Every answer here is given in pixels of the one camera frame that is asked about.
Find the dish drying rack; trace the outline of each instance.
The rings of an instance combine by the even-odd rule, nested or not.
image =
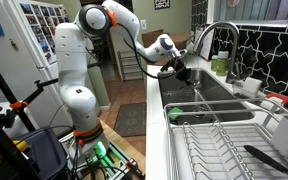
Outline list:
[[[280,155],[270,143],[272,134],[267,130],[267,125],[272,120],[276,126],[279,123],[279,119],[273,114],[275,108],[271,112],[261,108],[171,114],[166,112],[168,107],[255,101],[269,101],[288,115],[288,110],[278,103],[262,98],[167,104],[164,115],[167,117],[165,120],[169,137],[168,179],[288,179],[288,175],[259,161],[244,149],[244,145],[252,145],[288,168],[288,159]],[[222,123],[218,120],[211,125],[184,123],[182,126],[175,126],[169,123],[170,115],[212,114],[216,117],[216,114],[242,112],[264,112],[267,116],[262,124]]]

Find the floor mat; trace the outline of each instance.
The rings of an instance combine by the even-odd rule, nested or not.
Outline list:
[[[123,104],[114,130],[122,137],[146,134],[146,103]]]

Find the white countertop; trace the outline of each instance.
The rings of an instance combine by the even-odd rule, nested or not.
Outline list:
[[[206,70],[213,78],[218,80],[224,87],[232,92],[232,85],[225,83],[226,77],[216,76],[211,71],[211,63],[204,61],[202,58],[188,55],[187,67],[201,68]],[[148,72],[157,75],[161,66],[148,66]],[[251,103],[246,103],[250,108],[259,108]],[[261,123],[265,119],[264,112],[256,112],[255,117],[251,120],[241,121],[239,123]],[[147,180],[167,180],[167,134],[166,123],[163,115],[162,100],[158,80],[147,78],[147,128],[146,128],[146,179]]]

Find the faucet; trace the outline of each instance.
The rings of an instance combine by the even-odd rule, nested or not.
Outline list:
[[[228,72],[226,76],[226,83],[233,84],[236,80],[240,80],[240,73],[238,69],[238,64],[235,64],[236,61],[236,52],[237,52],[237,47],[240,39],[240,33],[235,24],[232,22],[215,22],[211,25],[209,25],[200,35],[200,37],[197,40],[197,43],[194,45],[194,49],[196,49],[196,53],[199,53],[202,49],[203,41],[205,36],[212,30],[217,27],[226,27],[228,28],[232,33],[233,33],[233,48],[231,52],[231,62],[228,66]]]

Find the kitchen sink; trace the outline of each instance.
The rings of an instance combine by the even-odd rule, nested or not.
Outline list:
[[[158,77],[165,77],[172,72],[160,72]],[[171,76],[166,79],[159,79],[160,93],[162,97],[163,107],[169,103],[182,102],[200,102],[215,100],[231,100],[236,99],[226,88],[224,88],[217,80],[202,69],[192,69],[190,78],[192,85],[186,85],[185,82]],[[203,111],[220,111],[220,110],[245,110],[247,107],[243,103],[230,104],[203,104],[180,107],[184,112],[203,112]],[[182,125],[184,122],[190,124],[212,123],[215,120],[221,122],[241,121],[252,119],[254,115],[250,112],[228,113],[217,115],[195,115],[195,116],[178,116],[171,120],[172,124]]]

